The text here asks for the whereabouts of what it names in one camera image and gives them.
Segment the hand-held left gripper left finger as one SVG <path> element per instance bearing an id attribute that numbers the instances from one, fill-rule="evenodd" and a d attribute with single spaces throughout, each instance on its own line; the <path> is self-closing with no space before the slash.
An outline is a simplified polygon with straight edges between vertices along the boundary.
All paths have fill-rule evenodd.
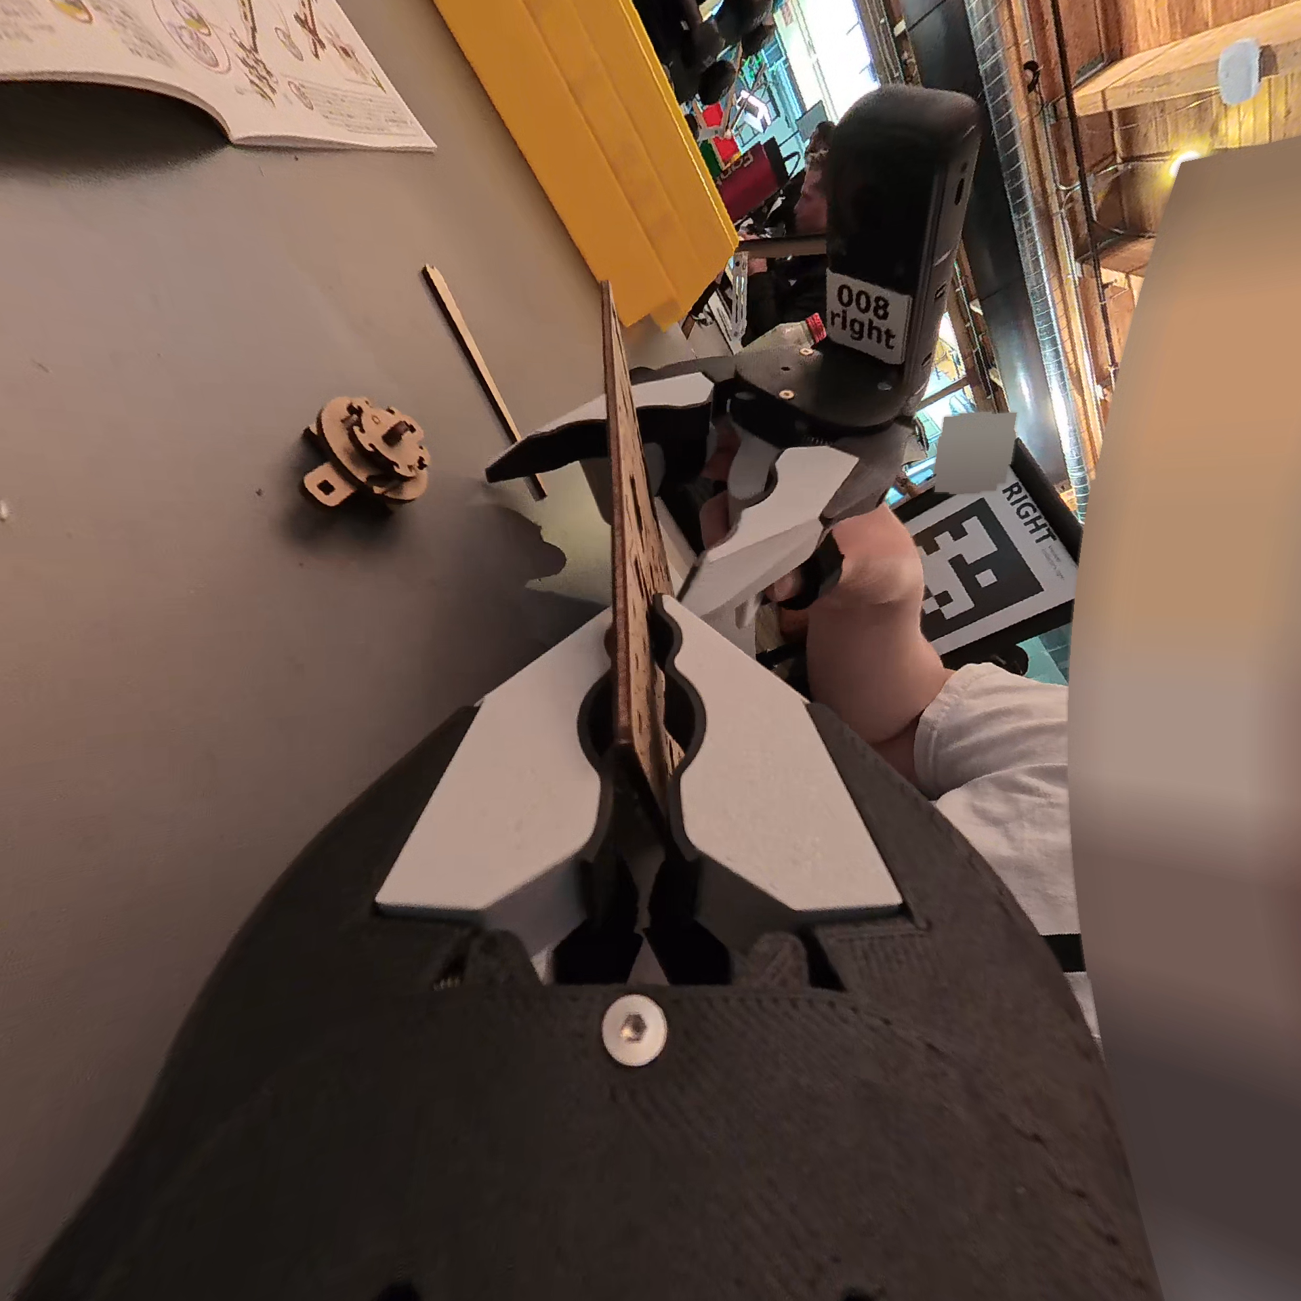
<path id="1" fill-rule="evenodd" d="M 506 932 L 529 958 L 584 918 L 578 863 L 601 813 L 580 707 L 609 668 L 604 610 L 473 710 L 375 896 L 379 913 Z"/>

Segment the printed instruction booklet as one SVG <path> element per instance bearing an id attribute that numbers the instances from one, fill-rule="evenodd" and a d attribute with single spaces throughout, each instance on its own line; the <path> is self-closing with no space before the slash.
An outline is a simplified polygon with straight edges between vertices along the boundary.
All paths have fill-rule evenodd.
<path id="1" fill-rule="evenodd" d="M 4 1 L 1 77 L 170 96 L 239 148 L 436 152 L 336 1 Z"/>

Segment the round wooden model assembly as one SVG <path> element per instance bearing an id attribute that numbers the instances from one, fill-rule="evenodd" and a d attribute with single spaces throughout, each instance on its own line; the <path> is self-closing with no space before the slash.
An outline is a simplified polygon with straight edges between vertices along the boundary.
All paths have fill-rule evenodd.
<path id="1" fill-rule="evenodd" d="M 319 464 L 302 477 L 300 492 L 322 508 L 370 499 L 397 511 L 428 489 L 425 431 L 390 405 L 365 397 L 330 398 L 302 436 L 319 454 Z"/>

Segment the black framed marker card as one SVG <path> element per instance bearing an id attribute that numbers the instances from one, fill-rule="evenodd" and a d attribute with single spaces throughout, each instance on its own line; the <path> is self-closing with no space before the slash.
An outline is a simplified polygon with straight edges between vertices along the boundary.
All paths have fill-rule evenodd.
<path id="1" fill-rule="evenodd" d="M 1082 525 L 1020 440 L 996 489 L 927 485 L 893 512 L 921 562 L 921 633 L 947 668 L 1021 674 L 1019 646 L 1070 625 Z"/>

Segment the yellow plastic bin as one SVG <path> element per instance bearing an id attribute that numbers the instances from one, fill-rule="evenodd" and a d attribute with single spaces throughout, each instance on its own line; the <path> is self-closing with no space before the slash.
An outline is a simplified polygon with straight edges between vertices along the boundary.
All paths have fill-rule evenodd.
<path id="1" fill-rule="evenodd" d="M 436 1 L 619 319 L 687 317 L 738 236 L 627 1 Z"/>

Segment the person's right hand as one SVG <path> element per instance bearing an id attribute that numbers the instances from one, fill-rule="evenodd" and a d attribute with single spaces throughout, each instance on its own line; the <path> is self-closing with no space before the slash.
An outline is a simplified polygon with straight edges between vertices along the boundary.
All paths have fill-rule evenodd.
<path id="1" fill-rule="evenodd" d="M 922 565 L 895 512 L 879 506 L 834 525 L 829 537 L 840 575 L 810 607 L 807 652 L 886 656 L 920 642 Z"/>

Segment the thin wooden strip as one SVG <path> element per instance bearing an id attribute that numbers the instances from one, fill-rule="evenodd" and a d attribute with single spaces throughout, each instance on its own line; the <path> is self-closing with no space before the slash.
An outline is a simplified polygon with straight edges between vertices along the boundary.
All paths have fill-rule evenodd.
<path id="1" fill-rule="evenodd" d="M 489 369 L 486 361 L 479 350 L 479 346 L 463 317 L 463 313 L 459 308 L 459 304 L 455 301 L 451 290 L 447 285 L 443 274 L 432 264 L 424 264 L 421 268 L 421 278 L 428 286 L 432 300 L 435 301 L 437 309 L 440 310 L 447 328 L 454 335 L 458 347 L 460 348 L 466 365 L 473 371 L 475 381 L 487 401 L 493 415 L 496 416 L 496 423 L 502 431 L 506 445 L 509 447 L 517 446 L 523 435 L 519 431 L 512 413 L 506 405 L 506 401 Z"/>

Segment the person's right forearm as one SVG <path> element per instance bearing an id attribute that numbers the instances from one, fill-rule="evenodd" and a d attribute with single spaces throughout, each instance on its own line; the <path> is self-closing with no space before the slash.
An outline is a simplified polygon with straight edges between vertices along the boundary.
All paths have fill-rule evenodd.
<path id="1" fill-rule="evenodd" d="M 805 633 L 811 701 L 912 785 L 925 710 L 951 678 L 921 632 L 921 615 L 901 603 L 814 603 Z"/>

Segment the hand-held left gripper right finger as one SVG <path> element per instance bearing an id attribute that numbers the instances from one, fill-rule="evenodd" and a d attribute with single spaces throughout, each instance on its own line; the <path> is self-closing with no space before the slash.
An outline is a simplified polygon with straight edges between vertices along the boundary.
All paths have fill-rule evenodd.
<path id="1" fill-rule="evenodd" d="M 693 913 L 729 949 L 895 916 L 901 892 L 806 701 L 669 595 L 665 684 L 685 698 L 668 797 Z"/>

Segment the wooden ceiling beam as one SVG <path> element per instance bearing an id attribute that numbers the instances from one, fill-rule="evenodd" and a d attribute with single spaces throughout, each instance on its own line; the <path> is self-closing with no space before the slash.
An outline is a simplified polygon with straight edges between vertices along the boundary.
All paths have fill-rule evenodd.
<path id="1" fill-rule="evenodd" d="M 1164 43 L 1105 66 L 1072 91 L 1078 117 L 1158 104 L 1217 89 L 1217 64 L 1230 42 L 1260 41 L 1261 84 L 1299 69 L 1299 4 L 1291 3 Z"/>

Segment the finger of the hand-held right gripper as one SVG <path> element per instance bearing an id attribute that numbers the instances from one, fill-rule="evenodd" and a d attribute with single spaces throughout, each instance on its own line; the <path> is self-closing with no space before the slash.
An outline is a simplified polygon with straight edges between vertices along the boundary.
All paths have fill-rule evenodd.
<path id="1" fill-rule="evenodd" d="M 843 557 L 826 519 L 856 466 L 856 457 L 829 446 L 740 442 L 725 480 L 727 531 L 695 560 L 677 602 L 754 653 L 756 613 L 775 581 L 805 572 L 796 604 L 837 583 Z"/>
<path id="2" fill-rule="evenodd" d="M 660 461 L 697 469 L 710 438 L 714 384 L 700 371 L 658 373 L 630 385 L 645 451 Z M 607 397 L 599 394 L 525 434 L 483 470 L 489 484 L 539 478 L 569 465 L 609 457 Z"/>

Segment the laser-cut wooden parts sheet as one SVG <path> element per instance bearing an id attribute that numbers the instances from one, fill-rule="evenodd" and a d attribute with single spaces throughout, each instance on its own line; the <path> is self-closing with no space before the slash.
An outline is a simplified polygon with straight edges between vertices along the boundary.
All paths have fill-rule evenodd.
<path id="1" fill-rule="evenodd" d="M 599 285 L 599 295 L 611 481 L 611 748 L 646 804 L 664 815 L 680 751 L 665 725 L 664 675 L 654 655 L 654 602 L 670 594 L 670 573 L 647 487 L 642 434 L 609 282 Z"/>

